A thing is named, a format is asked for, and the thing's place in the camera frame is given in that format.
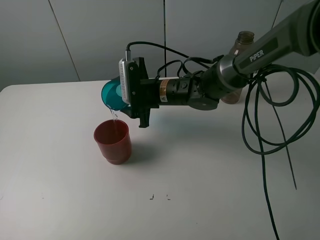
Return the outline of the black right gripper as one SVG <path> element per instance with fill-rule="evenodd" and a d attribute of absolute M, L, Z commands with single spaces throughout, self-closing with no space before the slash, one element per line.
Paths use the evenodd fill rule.
<path fill-rule="evenodd" d="M 145 59 L 135 57 L 133 61 L 138 66 L 139 83 L 138 105 L 124 108 L 124 113 L 131 119 L 139 119 L 139 127 L 150 125 L 151 109 L 159 106 L 186 106 L 191 96 L 193 81 L 190 77 L 149 79 Z"/>

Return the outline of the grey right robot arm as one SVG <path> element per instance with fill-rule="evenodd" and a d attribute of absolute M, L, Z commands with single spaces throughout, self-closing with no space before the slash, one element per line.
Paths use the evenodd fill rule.
<path fill-rule="evenodd" d="M 290 54 L 312 56 L 320 50 L 320 3 L 311 1 L 286 17 L 239 55 L 221 55 L 212 60 L 193 58 L 205 71 L 187 72 L 184 77 L 149 79 L 141 57 L 132 58 L 129 48 L 119 62 L 122 112 L 149 126 L 150 111 L 160 106 L 189 106 L 196 110 L 217 108 L 224 96 L 245 87 L 249 76 Z"/>

